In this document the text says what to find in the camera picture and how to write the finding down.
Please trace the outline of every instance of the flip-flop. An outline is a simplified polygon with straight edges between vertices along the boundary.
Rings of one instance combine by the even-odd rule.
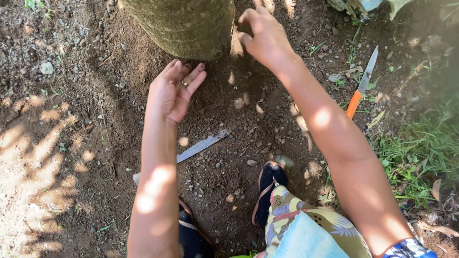
[[[252,213],[252,224],[262,229],[264,229],[268,221],[269,207],[271,206],[271,192],[274,189],[275,182],[287,187],[287,175],[280,164],[268,161],[265,163],[258,176],[260,197]]]
[[[191,209],[179,199],[179,245],[183,258],[214,258],[212,241],[197,227]]]

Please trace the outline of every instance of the hand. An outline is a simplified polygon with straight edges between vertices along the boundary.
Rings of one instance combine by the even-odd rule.
[[[239,40],[247,52],[274,74],[296,56],[284,27],[263,6],[258,6],[257,10],[247,9],[239,23],[250,24],[253,31],[253,38],[247,33],[239,33]]]
[[[175,59],[156,77],[150,85],[146,120],[153,117],[165,118],[174,124],[182,121],[188,109],[191,95],[206,78],[204,64],[191,71],[191,64],[182,64]]]

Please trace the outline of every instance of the person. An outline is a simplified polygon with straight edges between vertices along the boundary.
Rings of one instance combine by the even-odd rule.
[[[293,196],[283,167],[267,162],[258,178],[260,197],[252,216],[266,232],[267,248],[257,257],[437,257],[415,239],[370,145],[295,54],[282,25],[261,6],[247,9],[239,22],[253,31],[253,37],[239,34],[247,52],[281,81],[298,105],[349,218]],[[177,125],[206,77],[204,68],[201,63],[190,73],[190,64],[174,60],[150,85],[128,237],[130,258],[214,256],[212,243],[196,227],[177,188]]]

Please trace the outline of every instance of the moss on tree trunk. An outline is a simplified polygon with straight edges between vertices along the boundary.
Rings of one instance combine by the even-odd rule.
[[[126,9],[167,53],[214,60],[228,49],[234,0],[124,0]]]

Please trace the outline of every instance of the brown dirt ground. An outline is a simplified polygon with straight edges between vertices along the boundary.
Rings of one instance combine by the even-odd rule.
[[[324,1],[295,3],[275,1],[267,7],[317,80],[337,103],[345,104],[355,82],[336,90],[327,73],[349,69],[348,40],[357,27]],[[236,0],[236,17],[255,4],[262,2]],[[0,164],[5,171],[0,183],[0,225],[5,229],[1,251],[4,257],[125,257],[136,190],[131,177],[140,171],[148,86],[174,57],[159,49],[120,3],[69,0],[52,6],[52,19],[44,18],[42,10],[26,10],[19,0],[0,7]],[[365,67],[376,45],[381,49],[373,76],[381,79],[369,92],[378,101],[363,101],[359,110],[364,112],[354,117],[369,138],[372,132],[364,128],[374,117],[371,110],[387,110],[391,116],[378,127],[391,130],[418,108],[408,100],[421,94],[422,82],[410,76],[410,69],[426,56],[410,42],[433,34],[448,42],[454,27],[438,19],[439,11],[434,1],[414,1],[390,22],[386,5],[362,26],[355,63]],[[322,42],[332,54],[320,59],[320,49],[310,56],[309,46]],[[108,59],[102,64],[99,57]],[[55,76],[39,71],[48,58]],[[400,69],[391,73],[391,65]],[[231,49],[206,66],[207,79],[179,125],[177,139],[188,138],[188,146],[179,146],[178,153],[221,129],[233,133],[179,164],[179,194],[217,243],[220,256],[262,249],[263,233],[250,219],[259,195],[259,170],[278,149],[294,162],[287,169],[293,194],[340,210],[335,198],[322,197],[332,190],[331,182],[324,190],[326,163],[320,163],[324,158],[295,103],[277,79],[243,51],[235,34]],[[259,166],[249,167],[247,159]],[[440,233],[426,239],[440,257],[459,257],[457,239]]]

